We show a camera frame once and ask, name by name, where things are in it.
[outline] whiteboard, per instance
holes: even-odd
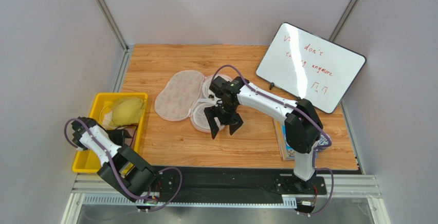
[[[256,74],[333,113],[365,61],[360,54],[283,23]]]

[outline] fabric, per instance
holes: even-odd
[[[163,119],[180,121],[189,117],[199,98],[205,76],[199,71],[177,72],[155,100],[155,112]]]
[[[145,103],[138,97],[119,98],[110,106],[113,111],[110,126],[136,124],[140,121]]]

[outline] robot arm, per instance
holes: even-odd
[[[84,123],[90,130],[93,138],[84,129]],[[146,191],[151,183],[157,178],[158,171],[154,169],[148,162],[146,162],[141,156],[139,156],[128,145],[122,146],[114,144],[108,136],[105,129],[103,129],[94,119],[79,117],[71,123],[74,130],[73,143],[83,150],[90,149],[98,156],[102,168],[97,171],[99,177],[111,185],[114,189],[120,192],[123,196],[132,202],[141,198],[140,195]],[[109,163],[111,157],[114,168]],[[121,176],[122,172],[129,164],[133,166],[125,174]],[[121,183],[124,185],[125,190],[122,188],[116,175],[120,178]]]
[[[221,100],[216,106],[204,110],[211,128],[212,138],[216,137],[219,130],[214,120],[215,117],[219,119],[222,125],[230,125],[231,135],[242,126],[243,121],[236,112],[239,105],[250,106],[273,117],[285,126],[286,142],[295,150],[294,174],[303,181],[306,188],[306,185],[309,185],[316,175],[313,167],[313,157],[320,133],[298,112],[288,106],[296,107],[305,112],[322,128],[322,123],[316,114],[315,108],[306,99],[299,102],[287,100],[259,89],[252,83],[249,83],[249,85],[257,93],[246,86],[240,77],[236,77],[232,82],[225,81],[221,77],[214,79],[210,90]],[[272,99],[282,100],[283,105]]]

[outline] mesh laundry bag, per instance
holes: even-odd
[[[227,81],[231,78],[220,75]],[[195,70],[177,72],[172,76],[164,90],[158,94],[155,101],[155,112],[168,121],[181,121],[191,117],[192,125],[201,132],[210,132],[207,118],[204,115],[204,108],[216,104],[218,98],[208,98],[213,93],[208,89],[211,78]]]

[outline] black mounting plate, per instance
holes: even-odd
[[[160,181],[160,183],[161,183],[161,187],[160,187],[161,192],[175,192],[176,191],[178,186],[175,185],[175,175],[178,175],[178,173],[172,172],[170,174],[170,173],[166,172],[166,173],[158,175],[156,181]]]
[[[275,176],[275,188],[278,194],[292,194],[292,195],[314,195],[315,189],[313,186],[316,187],[318,190],[318,195],[326,195],[327,194],[327,188],[325,186],[325,181],[323,177],[315,177],[315,179],[312,182],[312,187],[309,189],[305,189],[304,192],[299,192],[295,186],[294,182],[296,181],[296,176],[281,176],[276,175]]]

